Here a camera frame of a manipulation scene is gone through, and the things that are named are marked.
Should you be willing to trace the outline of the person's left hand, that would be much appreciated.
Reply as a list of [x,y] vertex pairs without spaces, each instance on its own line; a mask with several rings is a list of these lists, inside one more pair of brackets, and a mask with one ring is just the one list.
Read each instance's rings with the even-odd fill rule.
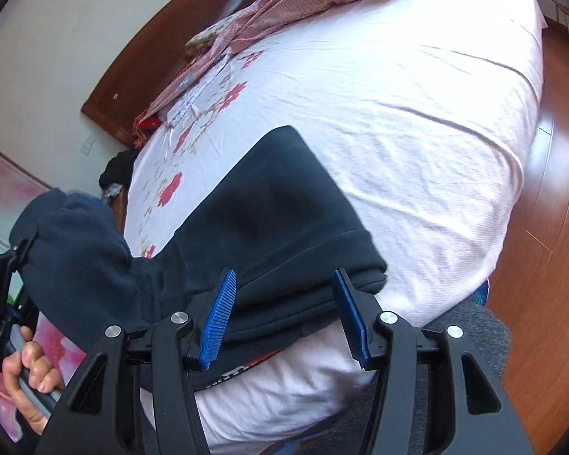
[[20,384],[20,376],[27,372],[27,383],[31,390],[43,394],[64,390],[61,372],[54,368],[44,354],[43,347],[33,340],[33,331],[27,326],[20,328],[23,346],[3,360],[2,373],[6,391],[17,411],[36,435],[41,435],[48,423],[48,418],[33,404]]

